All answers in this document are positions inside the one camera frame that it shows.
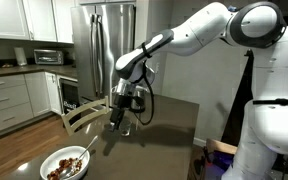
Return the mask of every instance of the white bowl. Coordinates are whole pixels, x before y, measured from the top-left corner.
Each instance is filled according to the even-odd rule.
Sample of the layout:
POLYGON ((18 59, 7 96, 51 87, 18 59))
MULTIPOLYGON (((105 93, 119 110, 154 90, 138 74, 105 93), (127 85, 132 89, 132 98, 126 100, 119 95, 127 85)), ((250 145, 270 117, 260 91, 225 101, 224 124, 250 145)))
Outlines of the white bowl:
MULTIPOLYGON (((59 162, 62 159, 69 159, 69 158, 78 158, 83 152, 85 148, 80 146, 69 146, 63 149, 60 149, 53 154, 51 154, 45 161, 43 162, 40 168, 40 175, 43 179, 47 180, 47 175, 51 172, 59 168, 59 162)), ((75 174, 74 176, 67 178, 67 180, 78 180, 80 179, 87 171, 88 165, 90 161, 90 153, 87 151, 84 154, 82 159, 82 168, 80 172, 75 174)))

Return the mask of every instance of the kitchen counter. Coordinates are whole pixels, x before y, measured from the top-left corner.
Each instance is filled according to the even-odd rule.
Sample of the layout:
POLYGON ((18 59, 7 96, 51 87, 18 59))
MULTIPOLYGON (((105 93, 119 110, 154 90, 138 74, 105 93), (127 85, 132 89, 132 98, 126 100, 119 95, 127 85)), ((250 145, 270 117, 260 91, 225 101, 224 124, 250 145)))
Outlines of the kitchen counter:
POLYGON ((72 65, 65 65, 65 66, 27 65, 27 66, 15 66, 11 68, 0 68, 0 77, 17 75, 17 74, 34 73, 34 72, 43 72, 43 71, 77 79, 76 68, 73 68, 72 65))
MULTIPOLYGON (((150 117, 149 104, 147 101, 143 121, 150 117)), ((134 123, 128 137, 121 136, 119 131, 108 131, 108 113, 59 143, 55 149, 35 157, 27 163, 26 169, 15 170, 3 179, 41 179, 40 166, 49 155, 68 146, 86 147, 95 135, 99 135, 99 140, 89 149, 91 159, 84 180, 187 179, 198 107, 198 104, 155 96, 152 123, 138 127, 134 123)), ((136 122, 133 114, 127 116, 136 122)))

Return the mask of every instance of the kitchen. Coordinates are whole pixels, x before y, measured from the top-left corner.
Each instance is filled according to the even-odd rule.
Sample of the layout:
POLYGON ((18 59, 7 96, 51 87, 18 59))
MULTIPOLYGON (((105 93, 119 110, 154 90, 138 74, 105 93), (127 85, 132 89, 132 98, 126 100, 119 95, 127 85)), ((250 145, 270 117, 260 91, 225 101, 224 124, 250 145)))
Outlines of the kitchen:
MULTIPOLYGON (((25 1, 24 0, 24 1, 16 1, 16 2, 17 4, 23 3, 22 5, 24 7, 23 9, 26 9, 25 12, 27 11, 30 12, 30 17, 27 17, 27 15, 25 14, 24 19, 27 19, 27 22, 23 22, 23 19, 21 20, 16 19, 16 21, 14 21, 13 19, 11 22, 22 21, 19 23, 20 24, 27 23, 26 26, 25 25, 22 26, 23 31, 26 33, 16 34, 15 36, 13 36, 13 38, 9 37, 9 35, 3 36, 3 32, 0 33, 1 34, 0 60, 1 59, 2 60, 16 59, 14 49, 13 49, 14 47, 23 47, 28 61, 29 59, 31 60, 34 59, 34 49, 40 49, 40 48, 45 48, 45 47, 65 49, 69 52, 69 55, 68 55, 69 58, 71 59, 75 58, 74 51, 73 51, 74 45, 73 45, 73 39, 72 39, 72 31, 70 31, 70 28, 69 28, 70 23, 68 23, 70 19, 70 17, 68 16, 70 16, 70 13, 68 13, 69 11, 64 10, 64 9, 65 8, 69 9, 67 7, 72 7, 72 5, 78 6, 79 1, 74 2, 74 1, 25 1)), ((207 2, 204 2, 204 1, 200 3, 194 3, 194 2, 180 3, 177 1, 173 2, 173 1, 167 1, 167 0, 165 1, 137 1, 136 2, 137 15, 136 15, 136 23, 135 23, 135 40, 134 40, 135 47, 137 47, 139 44, 141 44, 143 41, 145 41, 148 37, 155 34, 156 32, 179 25, 181 22, 186 20, 190 15, 192 15, 194 12, 196 12, 198 9, 200 9, 206 4, 207 2)), ((234 4, 234 5, 243 6, 245 4, 241 3, 241 4, 234 4)), ((19 10, 18 14, 19 16, 22 15, 20 16, 22 18, 24 17, 23 12, 21 12, 21 10, 19 10)), ((2 23, 2 25, 4 26, 5 25, 8 26, 8 24, 9 22, 2 23)), ((243 69, 246 65, 246 58, 243 57, 245 50, 246 50, 245 48, 226 47, 223 45, 223 42, 217 41, 217 42, 212 43, 209 47, 203 49, 201 53, 199 53, 199 55, 188 57, 186 58, 185 61, 179 62, 178 56, 161 53, 159 55, 156 55, 154 58, 152 58, 152 61, 148 62, 148 65, 151 66, 152 69, 157 71, 156 80, 155 80, 155 83, 153 84, 153 89, 156 94, 173 97, 173 98, 185 100, 188 102, 200 103, 203 105, 202 107, 200 107, 202 109, 198 110, 199 120, 197 121, 198 124, 196 125, 197 130, 195 131, 194 144, 203 145, 203 143, 205 144, 206 138, 221 139, 222 131, 224 129, 227 116, 230 112, 232 101, 234 100, 236 91, 238 89, 239 81, 242 76, 243 69), (218 55, 216 56, 214 55, 214 53, 211 53, 213 54, 213 56, 210 55, 210 52, 213 52, 214 50, 219 51, 219 49, 221 49, 221 53, 219 54, 221 55, 224 54, 224 57, 218 57, 218 55), (182 76, 179 76, 179 77, 176 77, 174 75, 173 72, 176 71, 176 67, 178 65, 182 69, 187 70, 186 68, 189 67, 190 63, 193 64, 193 62, 195 62, 195 59, 205 59, 206 56, 208 60, 210 59, 210 62, 207 63, 205 61, 202 61, 203 65, 196 65, 202 68, 202 69, 198 69, 201 72, 200 74, 196 74, 194 72, 186 72, 182 76), (227 62, 227 64, 226 63, 221 64, 224 61, 220 62, 220 60, 218 59, 230 59, 229 60, 230 62, 227 62), (223 70, 221 68, 223 66, 224 67, 230 66, 230 67, 228 69, 223 70), (205 82, 205 75, 203 75, 205 70, 203 68, 214 69, 215 71, 219 73, 216 75, 217 77, 224 77, 224 78, 221 79, 221 81, 219 82, 217 77, 211 75, 209 78, 212 81, 205 82), (185 78, 188 78, 187 76, 189 73, 193 73, 196 75, 197 77, 196 81, 198 82, 196 83, 197 85, 194 87, 184 88, 184 90, 181 90, 181 88, 174 88, 174 86, 186 87, 188 82, 185 81, 185 78), (210 89, 219 89, 219 88, 221 89, 220 94, 217 94, 218 92, 215 92, 215 91, 210 92, 210 89)), ((11 68, 8 68, 8 69, 5 68, 2 71, 3 73, 6 73, 6 75, 14 75, 13 72, 10 72, 10 69, 11 68)), ((47 81, 47 78, 45 77, 47 76, 47 73, 51 73, 51 76, 50 76, 51 82, 53 82, 54 79, 56 79, 57 86, 59 84, 59 77, 61 76, 64 76, 71 80, 77 80, 76 69, 72 68, 71 65, 62 66, 62 67, 28 65, 27 67, 24 67, 20 69, 19 71, 23 71, 24 79, 25 79, 25 80, 22 80, 21 85, 23 85, 23 83, 25 82, 28 87, 27 89, 28 91, 30 91, 30 89, 32 92, 34 90, 37 91, 34 93, 28 92, 28 96, 29 94, 34 94, 36 96, 39 95, 41 97, 47 97, 47 96, 54 97, 53 95, 49 95, 50 89, 48 87, 48 84, 45 83, 47 81)), ((34 103, 33 102, 34 97, 29 97, 27 99, 30 99, 30 103, 34 103)), ((45 99, 44 101, 45 101, 44 106, 40 106, 39 104, 38 106, 36 106, 36 111, 35 112, 34 110, 32 111, 32 115, 31 115, 32 117, 40 116, 41 114, 47 116, 47 113, 44 114, 45 112, 55 111, 56 113, 56 111, 58 111, 59 108, 62 108, 62 106, 58 105, 57 103, 57 107, 59 108, 50 110, 51 105, 47 103, 50 100, 45 99)))

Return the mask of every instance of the wooden floor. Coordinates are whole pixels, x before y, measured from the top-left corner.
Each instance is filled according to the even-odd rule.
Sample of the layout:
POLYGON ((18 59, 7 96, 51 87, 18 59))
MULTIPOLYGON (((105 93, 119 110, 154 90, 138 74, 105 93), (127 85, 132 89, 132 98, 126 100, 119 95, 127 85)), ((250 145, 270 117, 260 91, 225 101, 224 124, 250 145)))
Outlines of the wooden floor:
POLYGON ((54 115, 1 138, 0 177, 55 147, 67 137, 62 119, 54 115))

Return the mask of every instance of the wooden chair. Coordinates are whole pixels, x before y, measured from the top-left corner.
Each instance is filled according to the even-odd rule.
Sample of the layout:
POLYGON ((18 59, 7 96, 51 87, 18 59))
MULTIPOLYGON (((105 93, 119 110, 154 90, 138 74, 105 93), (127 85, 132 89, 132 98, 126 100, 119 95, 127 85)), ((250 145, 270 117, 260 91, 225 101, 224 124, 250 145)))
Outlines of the wooden chair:
POLYGON ((101 116, 103 114, 106 114, 109 112, 109 103, 108 103, 108 96, 105 96, 104 99, 100 99, 100 100, 96 100, 87 104, 84 104, 72 111, 70 111, 69 113, 67 113, 66 115, 62 115, 62 119, 65 125, 65 128, 67 130, 67 133, 71 136, 72 134, 74 134, 75 130, 77 128, 79 128, 82 124, 93 120, 94 118, 101 116), (76 122, 74 122, 73 124, 70 124, 70 120, 75 117, 78 114, 81 114, 83 112, 86 112, 88 110, 90 110, 91 108, 94 108, 95 106, 98 105, 105 105, 103 106, 103 109, 101 110, 97 110, 95 112, 91 112, 87 115, 85 115, 84 117, 82 117, 81 119, 77 120, 76 122))

